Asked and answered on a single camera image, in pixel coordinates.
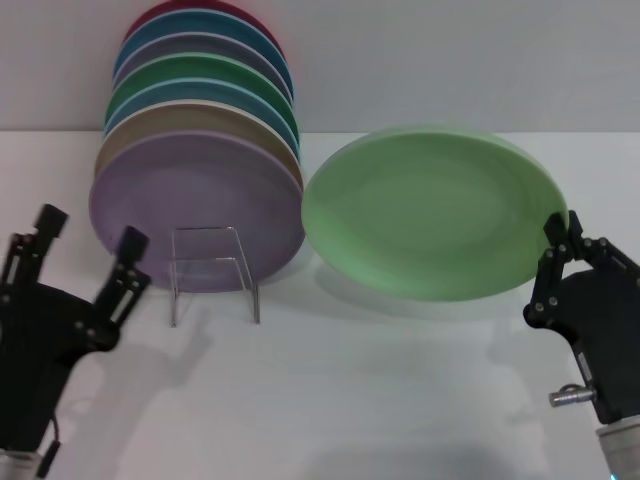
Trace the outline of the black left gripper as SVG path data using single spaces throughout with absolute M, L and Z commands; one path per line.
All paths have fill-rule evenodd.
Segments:
M 1 273 L 2 289 L 36 283 L 68 215 L 44 204 L 34 232 L 13 234 Z M 150 284 L 137 263 L 149 239 L 127 226 L 111 272 L 94 304 L 37 284 L 1 306 L 1 447 L 33 452 L 45 436 L 72 370 L 93 352 L 108 352 Z

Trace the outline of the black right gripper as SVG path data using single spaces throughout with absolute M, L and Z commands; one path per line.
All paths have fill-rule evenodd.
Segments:
M 526 323 L 568 342 L 583 382 L 595 391 L 600 423 L 638 415 L 639 266 L 606 237 L 584 237 L 574 210 L 568 228 L 560 212 L 551 214 L 544 234 L 549 246 L 538 261 Z M 562 279 L 570 245 L 574 259 L 592 270 Z

